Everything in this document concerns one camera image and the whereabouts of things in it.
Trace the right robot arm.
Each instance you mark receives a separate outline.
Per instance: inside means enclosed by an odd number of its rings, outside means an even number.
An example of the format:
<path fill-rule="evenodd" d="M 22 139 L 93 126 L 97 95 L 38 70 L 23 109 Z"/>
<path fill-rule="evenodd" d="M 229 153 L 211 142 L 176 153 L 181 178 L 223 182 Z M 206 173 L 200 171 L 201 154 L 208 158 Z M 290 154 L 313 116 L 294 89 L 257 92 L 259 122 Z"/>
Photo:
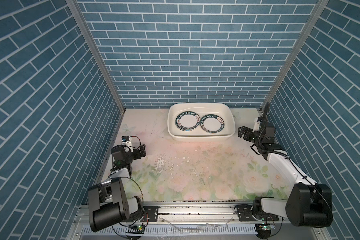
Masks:
<path fill-rule="evenodd" d="M 258 131 L 238 128 L 238 136 L 251 142 L 253 151 L 274 166 L 287 182 L 286 200 L 257 197 L 253 202 L 253 216 L 272 214 L 286 218 L 296 227 L 329 227 L 333 222 L 332 191 L 304 173 L 286 150 L 266 134 L 267 128 Z"/>

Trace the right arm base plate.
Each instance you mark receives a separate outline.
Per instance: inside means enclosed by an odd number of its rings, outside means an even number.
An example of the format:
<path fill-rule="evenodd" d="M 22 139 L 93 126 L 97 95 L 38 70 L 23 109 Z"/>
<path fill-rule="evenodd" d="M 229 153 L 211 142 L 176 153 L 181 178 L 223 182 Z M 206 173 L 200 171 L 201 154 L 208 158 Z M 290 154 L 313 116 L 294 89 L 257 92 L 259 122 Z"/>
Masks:
<path fill-rule="evenodd" d="M 241 204 L 234 207 L 240 222 L 277 222 L 279 217 L 277 215 L 268 214 L 262 211 L 256 212 L 252 205 Z"/>

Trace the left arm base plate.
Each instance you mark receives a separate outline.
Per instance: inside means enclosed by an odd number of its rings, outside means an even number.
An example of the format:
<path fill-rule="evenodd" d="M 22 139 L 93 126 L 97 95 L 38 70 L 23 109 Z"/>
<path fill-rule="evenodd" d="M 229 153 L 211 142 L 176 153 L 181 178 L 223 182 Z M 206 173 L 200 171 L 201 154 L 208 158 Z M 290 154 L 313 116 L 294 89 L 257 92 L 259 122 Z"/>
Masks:
<path fill-rule="evenodd" d="M 128 221 L 139 220 L 142 217 L 147 217 L 146 221 L 149 223 L 157 222 L 159 215 L 159 207 L 158 206 L 144 206 L 139 208 L 137 211 L 130 214 L 130 218 Z"/>

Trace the small green rim plate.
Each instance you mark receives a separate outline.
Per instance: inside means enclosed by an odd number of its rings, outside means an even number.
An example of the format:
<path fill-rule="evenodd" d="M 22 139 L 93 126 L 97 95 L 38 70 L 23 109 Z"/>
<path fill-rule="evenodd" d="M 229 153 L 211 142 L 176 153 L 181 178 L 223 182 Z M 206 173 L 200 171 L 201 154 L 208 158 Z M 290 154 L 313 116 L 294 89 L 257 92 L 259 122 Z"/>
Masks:
<path fill-rule="evenodd" d="M 197 128 L 200 124 L 200 116 L 192 111 L 185 111 L 180 113 L 176 119 L 175 124 L 181 131 L 192 131 Z"/>

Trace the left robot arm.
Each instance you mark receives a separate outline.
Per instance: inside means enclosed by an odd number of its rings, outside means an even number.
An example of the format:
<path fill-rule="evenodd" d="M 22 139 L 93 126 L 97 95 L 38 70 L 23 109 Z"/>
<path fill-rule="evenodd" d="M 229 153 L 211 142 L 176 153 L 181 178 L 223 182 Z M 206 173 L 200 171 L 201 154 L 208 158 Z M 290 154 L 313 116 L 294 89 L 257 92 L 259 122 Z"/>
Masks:
<path fill-rule="evenodd" d="M 117 145 L 111 149 L 113 167 L 110 176 L 88 189 L 89 223 L 93 232 L 122 221 L 135 221 L 143 215 L 143 200 L 128 198 L 123 180 L 130 180 L 132 162 L 146 156 L 146 145 Z"/>

